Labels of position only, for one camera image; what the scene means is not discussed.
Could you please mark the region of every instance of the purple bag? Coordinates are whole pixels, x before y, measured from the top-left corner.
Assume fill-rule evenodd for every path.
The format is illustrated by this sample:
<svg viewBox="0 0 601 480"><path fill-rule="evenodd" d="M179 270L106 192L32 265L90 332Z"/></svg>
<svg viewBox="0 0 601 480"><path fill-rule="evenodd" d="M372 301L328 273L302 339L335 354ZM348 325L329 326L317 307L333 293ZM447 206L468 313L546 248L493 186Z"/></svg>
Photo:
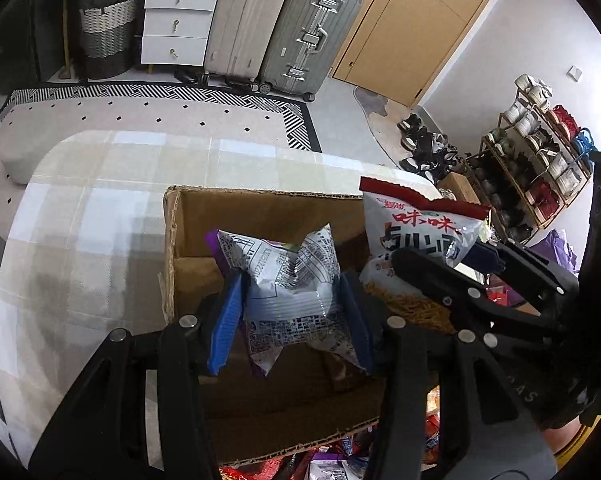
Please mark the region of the purple bag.
<svg viewBox="0 0 601 480"><path fill-rule="evenodd" d="M529 247L529 249L538 254L538 256L559 264L573 274L578 272L577 256L574 254L572 246L567 243L567 235L563 230L559 232L556 229L552 229L543 240ZM523 297L508 286L507 304L515 305L522 301L524 301Z"/></svg>

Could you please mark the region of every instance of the black and white rug border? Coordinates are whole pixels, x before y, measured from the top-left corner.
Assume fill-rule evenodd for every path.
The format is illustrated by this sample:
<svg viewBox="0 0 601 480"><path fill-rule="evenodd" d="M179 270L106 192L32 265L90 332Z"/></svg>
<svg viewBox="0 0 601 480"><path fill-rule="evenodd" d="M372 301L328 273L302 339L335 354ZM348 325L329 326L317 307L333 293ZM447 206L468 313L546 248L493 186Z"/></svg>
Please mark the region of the black and white rug border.
<svg viewBox="0 0 601 480"><path fill-rule="evenodd" d="M256 108L282 114L290 148L321 153L321 144L307 104L279 96L267 96L218 86L186 85L167 82L116 81L83 85L43 83L36 88L13 90L0 109L0 123L15 105L57 99L88 97L138 97L182 99Z"/></svg>

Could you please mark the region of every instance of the door frame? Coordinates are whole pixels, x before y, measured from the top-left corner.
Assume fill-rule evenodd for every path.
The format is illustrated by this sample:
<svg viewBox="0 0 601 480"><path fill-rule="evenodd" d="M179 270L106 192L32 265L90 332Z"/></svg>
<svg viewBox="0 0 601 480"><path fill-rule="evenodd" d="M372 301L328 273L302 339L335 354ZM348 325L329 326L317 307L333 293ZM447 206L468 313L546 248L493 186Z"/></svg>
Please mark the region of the door frame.
<svg viewBox="0 0 601 480"><path fill-rule="evenodd" d="M361 25L363 24L364 20L366 19L367 14L368 14L370 8L372 7L372 4L374 3L374 1L375 0L363 0L363 6L361 7L361 10L359 11L358 16L356 16L356 19L354 20L354 25L352 25L352 28L347 33L345 41L343 41L343 44L341 45L341 48L338 51L337 57L335 59L333 69L332 69L332 77L334 79L340 79L341 81L347 81L346 78L349 75L349 70L348 70L349 67L342 65L343 58L345 57L345 54L347 53L348 49L351 47L351 44L354 41L354 38L359 33ZM445 67L447 62L449 62L449 60L452 58L452 56L456 52L456 49L458 49L458 47L461 45L461 43L463 42L465 37L469 34L469 31L474 26L474 24L476 23L476 20L478 20L479 16L483 12L483 10L485 9L485 7L489 3L489 1L490 0L482 0L481 1L481 4L479 5L478 9L476 9L476 11L472 15L471 19L469 20L469 22L467 23L465 28L463 29L460 36L457 38L457 40L454 42L452 47L449 49L446 56L443 57L441 62L438 64L438 67L436 67L436 69L434 70L434 72L432 73L430 78L428 79L425 86L423 86L421 91L418 92L418 94L414 98L413 102L410 104L411 107L414 107L415 105L417 105L418 102L423 98L423 96L425 94L427 94L427 90L434 83L434 80L438 77L439 73L443 70L443 68ZM373 27L369 27L369 33L368 33L367 37L369 37L371 35L372 31L373 31ZM359 50L358 54L360 54L360 52L363 50L363 46L365 46L365 42L363 42L362 45L360 46L360 50Z"/></svg>

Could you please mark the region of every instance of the silver suitcase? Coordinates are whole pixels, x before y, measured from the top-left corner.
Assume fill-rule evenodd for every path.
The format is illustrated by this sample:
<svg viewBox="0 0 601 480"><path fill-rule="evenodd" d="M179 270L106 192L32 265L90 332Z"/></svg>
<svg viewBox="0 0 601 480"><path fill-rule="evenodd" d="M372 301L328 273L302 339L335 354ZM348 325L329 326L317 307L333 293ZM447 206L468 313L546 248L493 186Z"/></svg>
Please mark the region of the silver suitcase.
<svg viewBox="0 0 601 480"><path fill-rule="evenodd" d="M285 0L218 0L203 68L253 81Z"/></svg>
<svg viewBox="0 0 601 480"><path fill-rule="evenodd" d="M264 56L261 91L314 101L363 0L285 0Z"/></svg>

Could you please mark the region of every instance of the laundry basket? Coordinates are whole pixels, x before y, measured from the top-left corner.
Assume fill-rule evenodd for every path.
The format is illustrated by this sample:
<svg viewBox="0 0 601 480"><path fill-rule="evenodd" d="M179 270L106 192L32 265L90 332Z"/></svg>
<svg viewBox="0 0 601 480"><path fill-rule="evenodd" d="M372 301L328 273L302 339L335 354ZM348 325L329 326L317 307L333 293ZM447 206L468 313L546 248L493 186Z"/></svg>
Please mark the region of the laundry basket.
<svg viewBox="0 0 601 480"><path fill-rule="evenodd" d="M107 79L131 68L135 19L136 0L80 10L80 46L88 78Z"/></svg>

